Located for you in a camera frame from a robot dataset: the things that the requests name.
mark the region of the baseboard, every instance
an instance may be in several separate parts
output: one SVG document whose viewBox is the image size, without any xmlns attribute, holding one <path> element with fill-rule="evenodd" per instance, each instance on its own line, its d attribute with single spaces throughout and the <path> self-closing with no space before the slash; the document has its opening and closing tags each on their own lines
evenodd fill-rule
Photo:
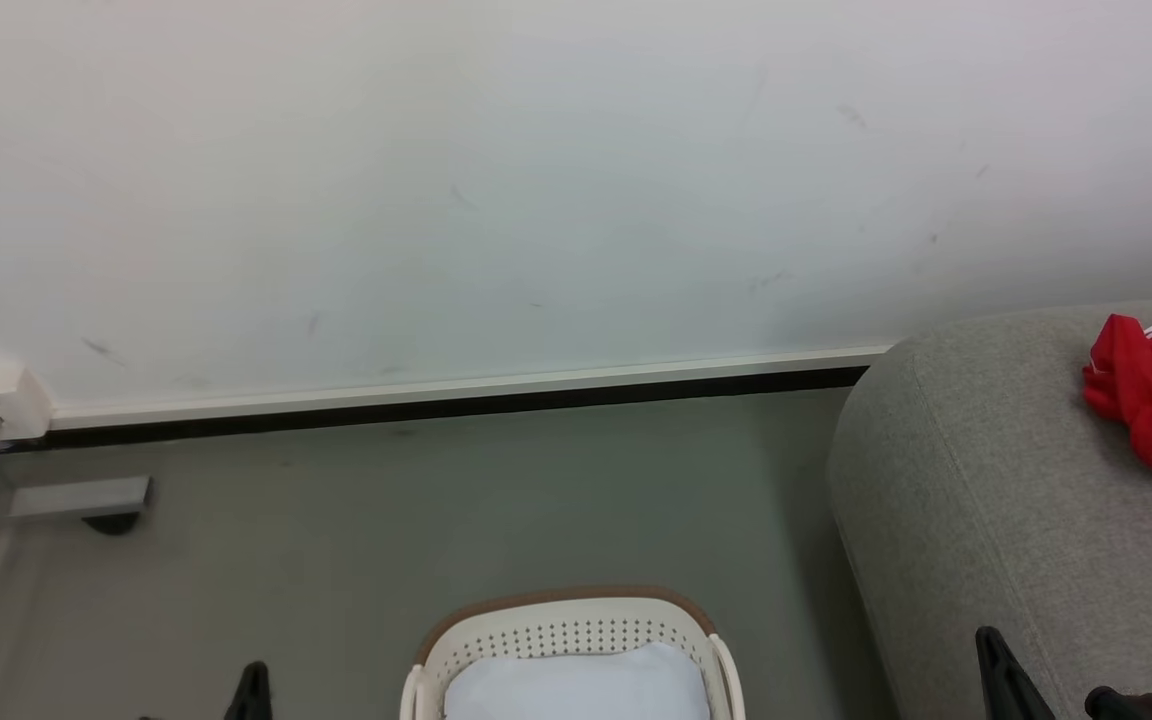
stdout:
<svg viewBox="0 0 1152 720">
<path fill-rule="evenodd" d="M 0 444 L 0 452 L 850 386 L 864 367 L 888 348 L 850 347 L 468 381 L 207 397 L 162 404 L 60 407 L 52 415 L 51 430 L 45 437 Z"/>
</svg>

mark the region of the gray fabric upholstery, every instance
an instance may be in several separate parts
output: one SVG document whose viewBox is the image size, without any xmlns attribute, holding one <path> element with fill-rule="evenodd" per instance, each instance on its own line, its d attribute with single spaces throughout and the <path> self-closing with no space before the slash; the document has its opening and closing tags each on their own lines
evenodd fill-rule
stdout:
<svg viewBox="0 0 1152 720">
<path fill-rule="evenodd" d="M 1107 313 L 946 325 L 861 378 L 831 487 L 902 717 L 984 717 L 973 630 L 998 626 L 1058 717 L 1152 691 L 1152 470 L 1081 396 Z"/>
</svg>

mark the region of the metal bracket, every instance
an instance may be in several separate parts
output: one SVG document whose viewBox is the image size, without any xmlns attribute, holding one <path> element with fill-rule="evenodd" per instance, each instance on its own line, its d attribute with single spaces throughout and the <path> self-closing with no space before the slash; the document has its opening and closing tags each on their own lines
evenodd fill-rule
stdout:
<svg viewBox="0 0 1152 720">
<path fill-rule="evenodd" d="M 100 518 L 145 510 L 152 480 L 134 478 L 17 487 L 0 460 L 0 520 Z"/>
</svg>

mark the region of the gray floor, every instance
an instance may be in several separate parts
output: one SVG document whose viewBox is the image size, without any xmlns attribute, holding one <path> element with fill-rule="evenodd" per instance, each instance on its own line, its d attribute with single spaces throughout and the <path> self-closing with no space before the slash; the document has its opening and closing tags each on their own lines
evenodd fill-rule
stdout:
<svg viewBox="0 0 1152 720">
<path fill-rule="evenodd" d="M 387 719 L 458 606 L 675 588 L 730 643 L 751 719 L 892 710 L 827 506 L 844 391 L 412 420 L 22 456 L 153 473 L 124 538 L 15 530 L 0 719 L 217 719 L 248 661 L 282 719 Z"/>
</svg>

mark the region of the laundry basket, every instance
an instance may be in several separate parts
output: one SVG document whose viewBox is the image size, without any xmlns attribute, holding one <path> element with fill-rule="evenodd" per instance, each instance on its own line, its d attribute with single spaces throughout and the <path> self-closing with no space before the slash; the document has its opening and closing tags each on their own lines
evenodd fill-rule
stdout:
<svg viewBox="0 0 1152 720">
<path fill-rule="evenodd" d="M 574 588 L 479 602 L 430 632 L 407 675 L 399 720 L 442 720 L 452 680 L 483 657 L 607 655 L 672 644 L 705 682 L 712 720 L 745 720 L 740 675 L 700 607 L 666 588 Z"/>
</svg>

